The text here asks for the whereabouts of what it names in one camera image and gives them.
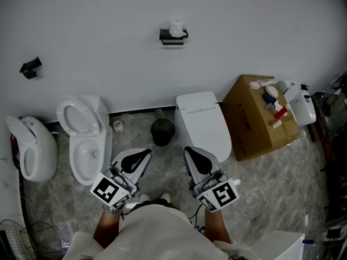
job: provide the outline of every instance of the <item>marble floor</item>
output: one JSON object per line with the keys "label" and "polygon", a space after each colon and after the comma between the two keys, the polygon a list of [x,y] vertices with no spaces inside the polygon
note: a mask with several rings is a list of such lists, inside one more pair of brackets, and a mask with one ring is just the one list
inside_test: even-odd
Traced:
{"label": "marble floor", "polygon": [[[174,112],[165,112],[173,121]],[[121,120],[125,130],[113,133],[112,158],[119,152],[136,147],[152,150],[152,160],[140,180],[142,192],[157,198],[163,192],[188,217],[199,206],[188,191],[190,178],[184,167],[181,148],[174,136],[166,147],[157,147],[150,133],[155,121],[153,113],[112,118]],[[73,234],[93,233],[102,213],[101,202],[89,193],[90,186],[77,182],[69,164],[69,140],[65,134],[55,135],[59,149],[56,175],[46,183],[24,182],[27,213],[41,256],[61,259]],[[327,213],[323,151],[312,143],[304,129],[301,137],[277,151],[253,160],[237,162],[232,153],[225,170],[239,179],[240,199],[223,209],[223,217],[233,242],[252,245],[274,230],[303,232],[306,238],[319,239]],[[204,211],[197,223],[203,225]],[[309,223],[305,226],[305,215]],[[47,224],[54,227],[45,229]],[[322,248],[307,246],[303,259],[322,259]]]}

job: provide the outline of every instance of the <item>white toilet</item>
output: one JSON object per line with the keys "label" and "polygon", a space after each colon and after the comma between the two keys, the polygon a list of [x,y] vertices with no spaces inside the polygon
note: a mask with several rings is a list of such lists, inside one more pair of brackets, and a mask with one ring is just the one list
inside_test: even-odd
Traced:
{"label": "white toilet", "polygon": [[92,185],[111,162],[112,129],[108,111],[98,96],[66,96],[56,109],[70,135],[70,164],[83,185]]}
{"label": "white toilet", "polygon": [[57,167],[58,148],[49,130],[30,116],[21,120],[9,116],[6,123],[18,142],[23,177],[34,182],[51,179]]}
{"label": "white toilet", "polygon": [[232,151],[229,130],[213,92],[193,93],[176,98],[175,126],[182,149],[202,148],[219,163]]}

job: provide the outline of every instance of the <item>brown cardboard box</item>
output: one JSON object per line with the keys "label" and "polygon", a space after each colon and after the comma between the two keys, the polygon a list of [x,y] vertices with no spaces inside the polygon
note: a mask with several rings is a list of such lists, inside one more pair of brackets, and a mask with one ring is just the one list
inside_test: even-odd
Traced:
{"label": "brown cardboard box", "polygon": [[[293,114],[288,111],[282,116],[282,125],[274,129],[272,125],[275,109],[265,109],[262,98],[264,88],[251,89],[249,83],[273,77],[241,75],[221,105],[232,139],[233,150],[238,161],[247,160],[274,151],[299,137],[298,126]],[[286,100],[276,84],[278,101],[284,106]]]}

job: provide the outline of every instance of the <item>baseboard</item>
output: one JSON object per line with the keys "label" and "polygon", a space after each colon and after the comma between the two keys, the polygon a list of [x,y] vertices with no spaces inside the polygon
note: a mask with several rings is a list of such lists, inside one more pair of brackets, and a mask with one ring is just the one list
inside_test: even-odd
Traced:
{"label": "baseboard", "polygon": [[[176,109],[176,106],[165,106],[165,107],[147,108],[147,109],[140,109],[140,110],[126,110],[124,112],[110,113],[109,115],[110,115],[110,118],[115,118],[116,116],[153,113],[158,108],[162,109],[163,111],[174,111]],[[59,121],[52,121],[52,122],[47,122],[44,125],[48,128],[52,128],[59,124],[60,124]]]}

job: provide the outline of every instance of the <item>shoe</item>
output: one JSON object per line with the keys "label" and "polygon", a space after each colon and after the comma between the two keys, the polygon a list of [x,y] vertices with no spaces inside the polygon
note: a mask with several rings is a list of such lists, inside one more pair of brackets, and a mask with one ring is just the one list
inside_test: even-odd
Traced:
{"label": "shoe", "polygon": [[168,203],[171,202],[171,198],[170,198],[170,195],[168,193],[163,193],[161,196],[160,196],[160,199],[165,199]]}
{"label": "shoe", "polygon": [[150,197],[148,196],[148,194],[146,193],[141,194],[140,203],[149,202],[149,201],[150,201]]}

